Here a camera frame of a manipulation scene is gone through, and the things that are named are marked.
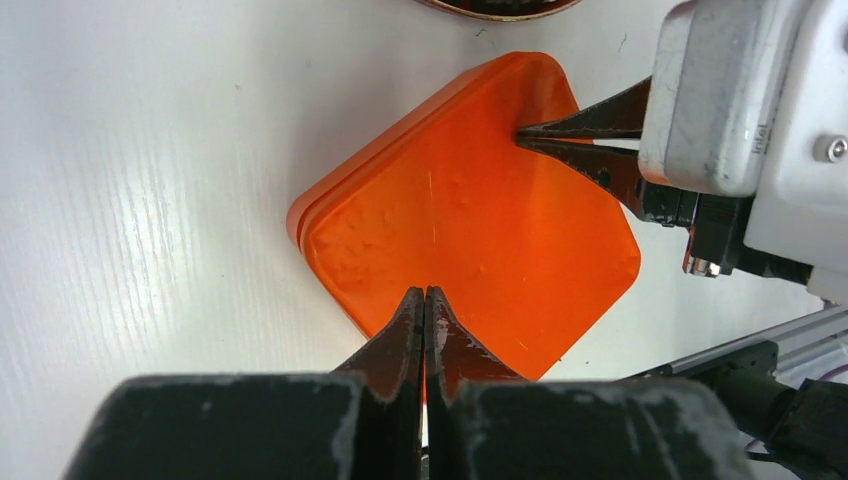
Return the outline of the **orange box lid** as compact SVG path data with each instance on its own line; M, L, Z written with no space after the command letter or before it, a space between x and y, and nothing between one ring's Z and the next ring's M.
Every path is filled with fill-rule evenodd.
M516 130L577 109L551 56L495 74L318 206L298 248L359 330L441 288L518 374L541 378L627 292L641 252L620 204Z

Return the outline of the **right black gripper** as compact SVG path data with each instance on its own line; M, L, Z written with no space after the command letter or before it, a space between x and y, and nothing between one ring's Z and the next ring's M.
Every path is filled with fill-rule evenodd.
M812 267L744 244L753 199L700 194L654 184L638 168L638 152L555 139L640 139L651 91L647 77L563 119L521 127L516 144L559 160L608 192L639 220L689 228L687 274L715 278L741 270L805 285Z

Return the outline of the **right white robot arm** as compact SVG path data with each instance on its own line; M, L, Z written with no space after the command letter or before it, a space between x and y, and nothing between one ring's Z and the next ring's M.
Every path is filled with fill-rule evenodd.
M753 250L743 243L752 197L727 197L648 180L637 151L605 145L607 139L636 139L645 132L650 79L565 118L524 126L518 146L559 160L608 192L639 220L687 229L684 267L714 264L721 275L735 270L800 284L812 268ZM847 476L847 387L825 377L799 387L775 376L779 346L762 339L727 351L714 348L642 372L642 377L694 380L717 395L739 430L763 444L751 460L772 461L801 479Z

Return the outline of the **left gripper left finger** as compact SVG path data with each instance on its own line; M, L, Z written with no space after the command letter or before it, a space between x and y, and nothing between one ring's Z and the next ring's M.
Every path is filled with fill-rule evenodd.
M138 376L97 410L69 479L416 479L424 293L326 373Z

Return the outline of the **round red tray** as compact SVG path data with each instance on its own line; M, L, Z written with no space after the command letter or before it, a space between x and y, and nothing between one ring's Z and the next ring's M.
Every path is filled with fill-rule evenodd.
M551 16L580 0L421 0L429 7L478 20L522 22Z

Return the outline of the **orange chocolate box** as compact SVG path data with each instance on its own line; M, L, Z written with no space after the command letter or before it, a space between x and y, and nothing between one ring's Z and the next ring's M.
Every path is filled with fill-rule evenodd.
M304 229L315 216L318 206L348 179L366 172L376 157L395 145L405 143L409 135L429 124L432 117L439 116L445 108L474 93L495 74L535 57L533 52L511 52L465 70L306 189L294 200L286 217L286 229L293 244L299 249L303 247Z

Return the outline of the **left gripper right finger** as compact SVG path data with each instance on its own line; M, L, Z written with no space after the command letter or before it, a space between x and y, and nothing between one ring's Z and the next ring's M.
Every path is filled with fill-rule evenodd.
M748 479L704 386L653 377L531 382L463 327L442 289L423 307L434 479Z

